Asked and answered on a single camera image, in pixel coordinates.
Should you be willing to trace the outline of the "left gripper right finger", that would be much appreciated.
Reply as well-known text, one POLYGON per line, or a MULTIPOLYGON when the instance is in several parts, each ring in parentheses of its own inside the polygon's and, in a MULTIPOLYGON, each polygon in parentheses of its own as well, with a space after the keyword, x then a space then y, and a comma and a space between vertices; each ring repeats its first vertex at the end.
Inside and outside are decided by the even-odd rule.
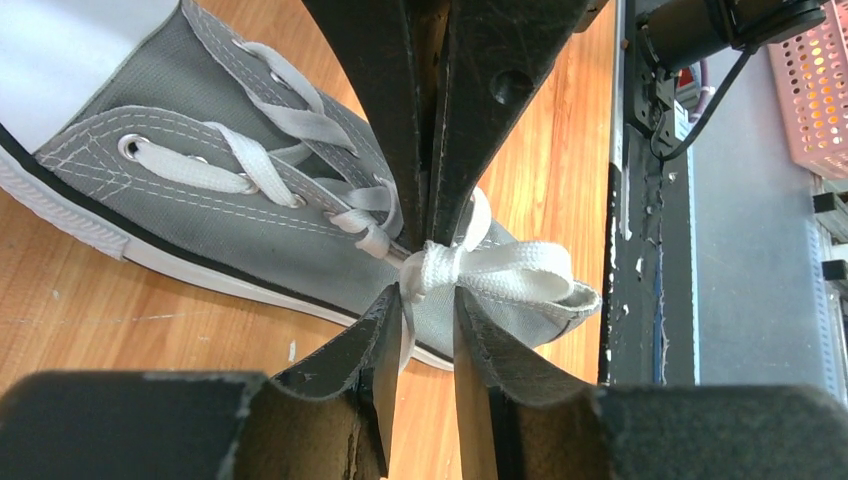
POLYGON ((847 410, 810 386, 593 385, 454 303, 466 479, 843 479, 847 410))

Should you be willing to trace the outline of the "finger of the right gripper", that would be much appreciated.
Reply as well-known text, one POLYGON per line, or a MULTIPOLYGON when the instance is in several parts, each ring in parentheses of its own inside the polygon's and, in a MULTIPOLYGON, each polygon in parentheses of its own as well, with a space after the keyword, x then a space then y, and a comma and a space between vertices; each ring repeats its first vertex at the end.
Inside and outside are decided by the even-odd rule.
POLYGON ((396 182, 412 248, 425 240, 438 70, 435 1, 311 0, 396 182))
POLYGON ((438 69, 426 237, 447 245, 590 1, 453 1, 438 69))

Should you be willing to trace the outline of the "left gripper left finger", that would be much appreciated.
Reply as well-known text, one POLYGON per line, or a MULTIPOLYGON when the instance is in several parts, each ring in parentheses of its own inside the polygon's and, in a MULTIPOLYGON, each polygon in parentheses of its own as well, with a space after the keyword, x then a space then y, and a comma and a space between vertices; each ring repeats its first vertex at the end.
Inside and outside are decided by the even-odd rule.
POLYGON ((381 479, 402 308, 386 287, 349 328, 269 376, 46 371, 1 399, 5 479, 381 479))

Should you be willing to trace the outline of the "grey canvas sneaker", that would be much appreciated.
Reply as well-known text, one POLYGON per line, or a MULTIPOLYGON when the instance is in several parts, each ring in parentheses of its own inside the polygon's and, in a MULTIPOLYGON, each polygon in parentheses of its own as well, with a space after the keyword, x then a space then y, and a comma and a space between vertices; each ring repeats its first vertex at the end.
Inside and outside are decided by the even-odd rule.
POLYGON ((457 287, 530 347, 602 305, 480 190, 410 247, 367 122, 192 1, 3 2, 1 187, 110 257, 342 326, 398 284, 402 360, 443 370, 457 287))

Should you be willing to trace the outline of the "white shoelace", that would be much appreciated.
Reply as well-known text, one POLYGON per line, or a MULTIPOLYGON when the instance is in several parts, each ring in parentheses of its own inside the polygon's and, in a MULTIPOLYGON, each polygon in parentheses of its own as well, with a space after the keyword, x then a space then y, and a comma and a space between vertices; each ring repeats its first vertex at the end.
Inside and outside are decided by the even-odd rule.
POLYGON ((568 251, 520 242, 475 190, 447 245, 407 243, 397 187, 370 128, 317 90, 283 56, 255 42, 213 52, 251 106, 289 144, 162 109, 136 111, 117 143, 132 188, 188 213, 152 225, 164 240, 303 294, 306 308, 361 310, 398 282, 404 358, 449 368, 448 317, 456 287, 481 298, 513 336, 537 346, 573 330, 600 306, 573 276, 568 251))

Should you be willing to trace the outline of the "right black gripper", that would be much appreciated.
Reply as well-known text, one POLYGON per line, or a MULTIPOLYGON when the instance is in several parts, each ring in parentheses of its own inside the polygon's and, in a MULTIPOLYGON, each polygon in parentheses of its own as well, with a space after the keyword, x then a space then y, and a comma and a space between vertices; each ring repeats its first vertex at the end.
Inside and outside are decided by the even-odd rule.
POLYGON ((756 51, 826 19, 822 1, 669 1, 637 21, 653 65, 680 70, 726 48, 756 51))

